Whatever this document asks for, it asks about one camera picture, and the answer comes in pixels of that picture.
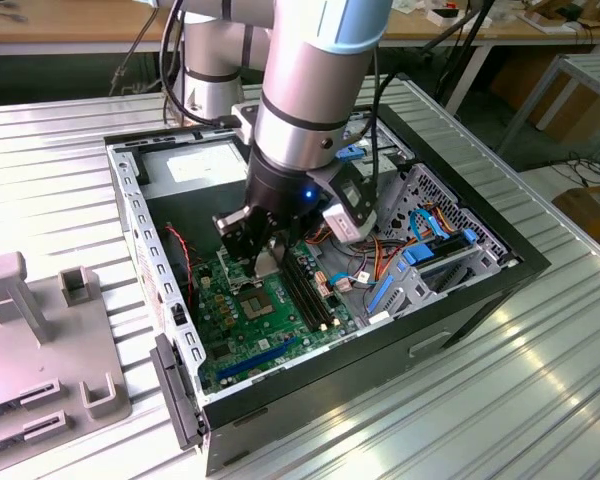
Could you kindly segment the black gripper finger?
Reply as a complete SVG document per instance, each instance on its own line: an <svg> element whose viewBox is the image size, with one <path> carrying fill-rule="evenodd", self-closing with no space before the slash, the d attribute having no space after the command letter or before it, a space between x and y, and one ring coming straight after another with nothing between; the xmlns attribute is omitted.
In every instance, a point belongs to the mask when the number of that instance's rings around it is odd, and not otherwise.
<svg viewBox="0 0 600 480"><path fill-rule="evenodd" d="M302 238L302 222L293 217L287 227L276 231L273 235L272 255L277 265L284 261L286 252Z"/></svg>
<svg viewBox="0 0 600 480"><path fill-rule="evenodd" d="M243 266L246 275L255 275L258 255L270 238L270 218L260 207L242 207L214 216L213 224L231 258Z"/></svg>

